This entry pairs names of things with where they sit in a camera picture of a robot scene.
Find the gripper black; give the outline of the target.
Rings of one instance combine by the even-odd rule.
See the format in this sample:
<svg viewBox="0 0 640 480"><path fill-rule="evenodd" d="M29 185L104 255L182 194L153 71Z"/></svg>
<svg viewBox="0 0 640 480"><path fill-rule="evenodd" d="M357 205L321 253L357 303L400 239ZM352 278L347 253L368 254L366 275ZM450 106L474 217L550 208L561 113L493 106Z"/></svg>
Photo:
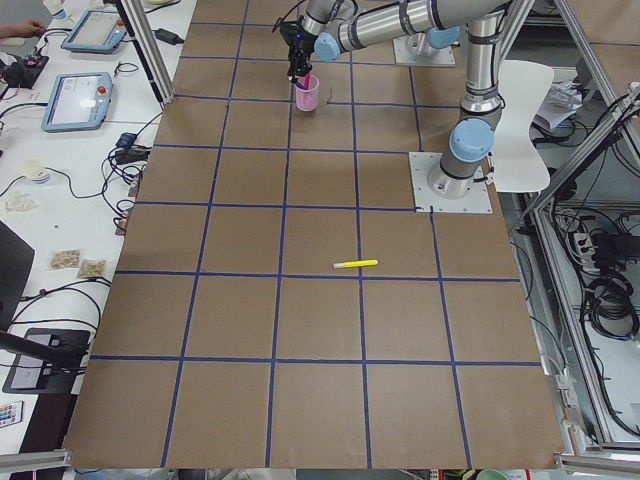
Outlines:
<svg viewBox="0 0 640 480"><path fill-rule="evenodd" d="M300 15L296 20L285 20L283 17L277 20L277 30L289 47L287 77L291 83L296 83L299 75L305 78L313 69L310 57L316 36L303 28L303 19Z"/></svg>

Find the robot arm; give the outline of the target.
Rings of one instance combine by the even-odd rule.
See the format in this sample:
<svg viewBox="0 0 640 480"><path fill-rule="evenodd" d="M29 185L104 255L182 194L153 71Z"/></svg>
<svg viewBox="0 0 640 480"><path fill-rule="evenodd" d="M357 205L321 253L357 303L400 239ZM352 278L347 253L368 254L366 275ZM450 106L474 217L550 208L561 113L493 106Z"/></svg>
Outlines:
<svg viewBox="0 0 640 480"><path fill-rule="evenodd" d="M431 28L412 36L408 40L408 47L418 56L432 55L456 43L459 36L459 26L446 29Z"/></svg>
<svg viewBox="0 0 640 480"><path fill-rule="evenodd" d="M365 11L355 1L309 1L273 29L288 45L287 77L297 83L312 70L311 58L333 62L342 54L419 33L464 27L468 52L459 121L436 172L446 179L471 179L492 149L500 121L500 50L508 1L394 1Z"/></svg>

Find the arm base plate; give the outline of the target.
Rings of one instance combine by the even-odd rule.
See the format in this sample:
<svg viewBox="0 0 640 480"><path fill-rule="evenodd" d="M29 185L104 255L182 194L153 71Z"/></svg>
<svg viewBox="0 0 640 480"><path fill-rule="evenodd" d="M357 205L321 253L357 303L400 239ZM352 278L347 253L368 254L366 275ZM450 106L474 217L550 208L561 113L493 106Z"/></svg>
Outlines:
<svg viewBox="0 0 640 480"><path fill-rule="evenodd" d="M402 37L393 41L393 48L398 65L449 68L456 64L451 46L438 49L426 40Z"/></svg>
<svg viewBox="0 0 640 480"><path fill-rule="evenodd" d="M418 213L492 214L488 186L482 167L474 176L458 180L440 169L438 152L410 152L409 170L414 209Z"/></svg>

